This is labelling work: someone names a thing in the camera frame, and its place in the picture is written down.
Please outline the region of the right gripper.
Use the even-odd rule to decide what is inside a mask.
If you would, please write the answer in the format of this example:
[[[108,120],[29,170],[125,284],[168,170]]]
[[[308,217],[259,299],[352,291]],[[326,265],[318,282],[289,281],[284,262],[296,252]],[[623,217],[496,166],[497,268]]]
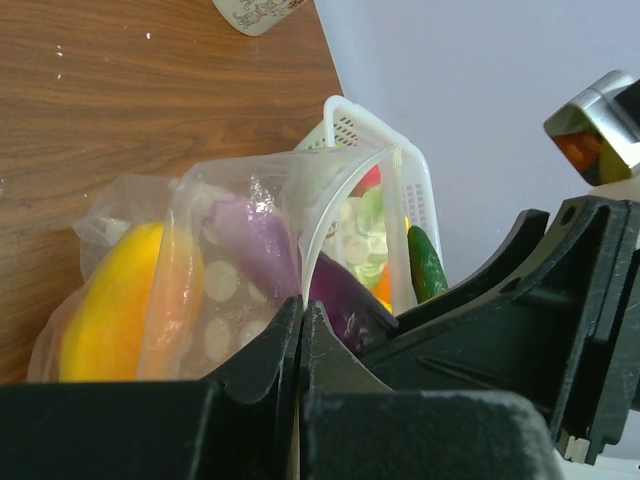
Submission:
[[[637,397],[639,205],[584,196],[545,233],[548,220],[521,212],[478,270],[401,314],[362,362],[394,390],[514,391],[523,378],[561,454],[594,464]]]

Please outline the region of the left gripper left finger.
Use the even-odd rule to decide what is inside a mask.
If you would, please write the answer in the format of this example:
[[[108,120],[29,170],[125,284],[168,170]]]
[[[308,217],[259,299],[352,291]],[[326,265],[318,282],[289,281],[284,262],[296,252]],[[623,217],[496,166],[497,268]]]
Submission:
[[[302,301],[196,381],[16,384],[1,390],[5,479],[282,479]]]

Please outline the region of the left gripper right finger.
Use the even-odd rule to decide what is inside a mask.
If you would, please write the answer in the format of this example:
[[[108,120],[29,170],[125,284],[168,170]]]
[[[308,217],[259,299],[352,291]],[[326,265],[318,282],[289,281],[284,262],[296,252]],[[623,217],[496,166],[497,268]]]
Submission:
[[[324,306],[305,315],[304,479],[559,479],[546,424],[496,391],[391,390],[336,337]]]

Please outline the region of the purple eggplant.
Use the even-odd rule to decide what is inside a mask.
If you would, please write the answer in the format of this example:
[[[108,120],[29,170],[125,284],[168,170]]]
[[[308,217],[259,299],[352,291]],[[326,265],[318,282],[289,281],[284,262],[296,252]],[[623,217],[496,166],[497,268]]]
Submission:
[[[204,224],[218,245],[269,300],[302,296],[323,304],[338,339],[360,356],[386,341],[399,321],[345,267],[320,252],[309,265],[274,207],[240,196],[223,196]]]

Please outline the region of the yellow red mango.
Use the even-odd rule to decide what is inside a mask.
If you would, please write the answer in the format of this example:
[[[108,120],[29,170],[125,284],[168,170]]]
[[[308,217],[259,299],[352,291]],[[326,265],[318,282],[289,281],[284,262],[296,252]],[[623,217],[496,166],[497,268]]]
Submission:
[[[177,375],[203,296],[191,234],[139,225],[94,272],[62,336],[62,382],[165,380]]]

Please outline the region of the polka dot zip bag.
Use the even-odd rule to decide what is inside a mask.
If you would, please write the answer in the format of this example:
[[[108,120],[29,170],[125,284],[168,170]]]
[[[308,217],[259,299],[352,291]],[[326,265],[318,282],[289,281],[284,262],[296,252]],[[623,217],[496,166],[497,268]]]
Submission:
[[[291,297],[361,355],[415,305],[396,144],[126,175],[75,224],[83,286],[38,335],[34,383],[199,379]]]

